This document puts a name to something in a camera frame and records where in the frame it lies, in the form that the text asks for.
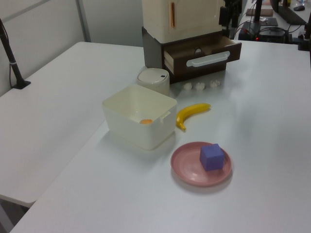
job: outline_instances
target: blue block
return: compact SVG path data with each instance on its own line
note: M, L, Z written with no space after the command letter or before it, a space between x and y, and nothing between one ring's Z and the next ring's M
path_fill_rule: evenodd
M201 147L200 162L205 171L222 169L225 155L218 144Z

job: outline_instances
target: orange object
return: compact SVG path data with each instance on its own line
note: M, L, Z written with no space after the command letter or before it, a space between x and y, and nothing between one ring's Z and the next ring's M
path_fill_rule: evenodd
M152 123L152 122L153 122L153 120L151 120L151 119L144 119L144 120L141 120L141 121L140 121L140 124L147 125L147 124L150 124L150 123Z

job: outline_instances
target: plastic container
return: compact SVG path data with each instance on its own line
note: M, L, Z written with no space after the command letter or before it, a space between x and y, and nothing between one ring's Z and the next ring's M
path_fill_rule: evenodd
M163 95L170 95L170 75L164 69L146 69L138 75L136 83Z
M137 84L103 101L109 129L133 144L152 150L175 130L177 101ZM150 124L140 124L151 119Z
M160 43L222 30L223 0L142 0L143 26Z

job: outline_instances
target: toy banana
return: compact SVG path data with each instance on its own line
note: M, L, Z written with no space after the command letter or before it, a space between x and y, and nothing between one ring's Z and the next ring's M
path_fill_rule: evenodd
M184 126L184 121L193 114L204 112L210 108L210 104L208 103L198 103L194 105L190 105L182 110L180 110L176 115L176 126L186 131L186 127Z

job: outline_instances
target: pink plate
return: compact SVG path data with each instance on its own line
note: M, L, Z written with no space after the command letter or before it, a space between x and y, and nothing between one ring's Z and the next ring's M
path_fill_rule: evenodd
M180 146L172 155L171 166L176 175L184 182L195 186L211 186L223 181L231 171L231 160L225 154L223 169L205 171L200 162L202 146L212 145L208 142L190 142Z

